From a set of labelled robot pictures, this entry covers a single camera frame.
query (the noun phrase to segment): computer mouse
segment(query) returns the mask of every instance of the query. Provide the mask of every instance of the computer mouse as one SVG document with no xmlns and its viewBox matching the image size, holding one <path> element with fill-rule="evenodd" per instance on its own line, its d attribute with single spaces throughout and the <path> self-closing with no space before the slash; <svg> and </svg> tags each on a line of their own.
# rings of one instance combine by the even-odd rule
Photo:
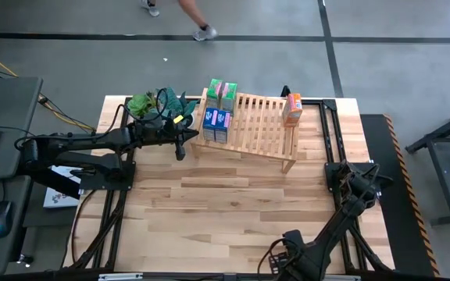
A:
<svg viewBox="0 0 450 281">
<path fill-rule="evenodd" d="M 12 202 L 0 201 L 0 238 L 12 229 Z"/>
</svg>

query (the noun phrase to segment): shoe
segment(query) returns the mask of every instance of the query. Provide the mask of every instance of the shoe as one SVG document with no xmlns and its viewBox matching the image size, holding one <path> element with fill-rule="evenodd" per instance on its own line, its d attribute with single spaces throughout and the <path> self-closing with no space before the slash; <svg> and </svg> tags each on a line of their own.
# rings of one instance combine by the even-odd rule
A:
<svg viewBox="0 0 450 281">
<path fill-rule="evenodd" d="M 140 5 L 143 9 L 146 9 L 151 16 L 157 17 L 159 15 L 159 10 L 156 7 L 148 5 L 148 0 L 140 0 Z"/>
<path fill-rule="evenodd" d="M 206 30 L 199 30 L 194 32 L 194 39 L 196 41 L 212 40 L 218 37 L 218 32 L 213 27 L 206 27 Z"/>
</svg>

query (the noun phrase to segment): cardboard box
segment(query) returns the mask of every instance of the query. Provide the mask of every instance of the cardboard box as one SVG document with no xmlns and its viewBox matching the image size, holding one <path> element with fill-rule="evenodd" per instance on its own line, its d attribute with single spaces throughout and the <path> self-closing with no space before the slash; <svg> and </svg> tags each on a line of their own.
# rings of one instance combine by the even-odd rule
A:
<svg viewBox="0 0 450 281">
<path fill-rule="evenodd" d="M 210 108 L 220 108 L 222 96 L 222 80 L 212 79 L 206 92 L 206 106 Z"/>
<path fill-rule="evenodd" d="M 294 127 L 302 116 L 302 96 L 300 94 L 289 94 L 282 111 L 282 119 L 285 127 Z"/>
<path fill-rule="evenodd" d="M 230 126 L 230 112 L 219 110 L 216 117 L 215 141 L 226 144 L 228 140 L 228 129 Z"/>
<path fill-rule="evenodd" d="M 207 108 L 202 121 L 202 135 L 206 141 L 215 141 L 215 125 L 218 116 L 217 108 Z"/>
<path fill-rule="evenodd" d="M 234 116 L 235 97 L 238 90 L 236 83 L 225 83 L 221 99 L 221 109 L 230 112 Z"/>
</svg>

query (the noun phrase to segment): green box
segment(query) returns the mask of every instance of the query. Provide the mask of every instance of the green box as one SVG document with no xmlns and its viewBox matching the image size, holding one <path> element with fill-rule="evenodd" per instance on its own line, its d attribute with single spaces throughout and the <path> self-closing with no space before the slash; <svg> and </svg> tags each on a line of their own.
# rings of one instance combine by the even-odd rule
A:
<svg viewBox="0 0 450 281">
<path fill-rule="evenodd" d="M 223 86 L 223 96 L 221 100 L 221 109 L 230 112 L 234 115 L 235 97 L 238 91 L 236 83 L 225 83 Z"/>
<path fill-rule="evenodd" d="M 220 99 L 222 97 L 222 80 L 212 79 L 206 92 L 206 106 L 211 108 L 220 108 Z"/>
</svg>

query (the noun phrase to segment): gray floor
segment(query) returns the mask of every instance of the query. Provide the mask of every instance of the gray floor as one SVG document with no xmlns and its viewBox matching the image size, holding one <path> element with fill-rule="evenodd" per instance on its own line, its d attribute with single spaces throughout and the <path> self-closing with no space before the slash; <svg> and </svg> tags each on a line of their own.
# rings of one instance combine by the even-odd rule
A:
<svg viewBox="0 0 450 281">
<path fill-rule="evenodd" d="M 161 16 L 153 19 L 136 0 L 0 0 L 0 31 L 192 32 L 192 22 L 175 0 L 159 2 Z M 223 35 L 323 35 L 316 0 L 198 2 Z M 333 36 L 450 37 L 450 1 L 328 0 L 326 5 Z M 402 146 L 450 116 L 450 44 L 338 43 L 334 50 L 344 96 L 357 98 L 362 113 L 389 114 Z M 137 94 L 164 86 L 199 94 L 212 77 L 237 81 L 240 90 L 248 93 L 278 95 L 288 84 L 306 97 L 334 96 L 323 42 L 0 39 L 0 60 L 21 76 L 43 77 L 43 93 L 91 125 L 96 125 L 107 94 Z M 42 108 L 32 130 L 77 131 Z M 425 220 L 447 215 L 427 153 L 405 154 L 405 158 Z M 37 263 L 34 270 L 59 266 L 63 255 L 59 245 L 68 235 L 66 227 L 59 229 L 35 230 L 35 244 L 28 242 L 33 245 L 29 251 L 54 258 Z M 62 238 L 53 242 L 42 238 L 50 232 Z M 428 233 L 441 274 L 450 277 L 450 225 L 428 226 Z"/>
</svg>

